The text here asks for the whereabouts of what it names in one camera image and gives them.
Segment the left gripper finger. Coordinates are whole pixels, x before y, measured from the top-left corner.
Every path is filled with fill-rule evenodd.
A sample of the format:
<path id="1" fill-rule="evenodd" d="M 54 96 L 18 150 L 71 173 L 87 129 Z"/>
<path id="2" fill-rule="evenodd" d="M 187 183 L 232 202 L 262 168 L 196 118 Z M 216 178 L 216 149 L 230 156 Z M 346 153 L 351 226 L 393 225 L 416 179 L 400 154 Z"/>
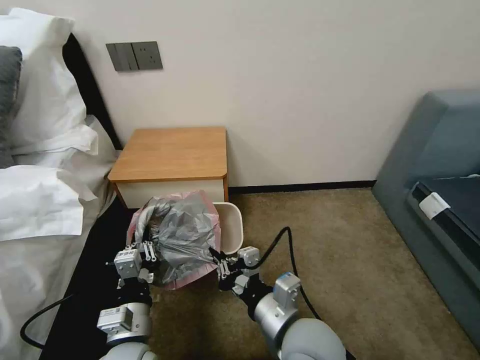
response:
<path id="1" fill-rule="evenodd" d="M 157 262 L 157 255 L 152 241 L 132 242 L 126 246 L 126 249 L 138 250 L 142 262 Z"/>
<path id="2" fill-rule="evenodd" d="M 162 284 L 160 262 L 144 262 L 141 265 L 138 278 L 148 284 Z"/>

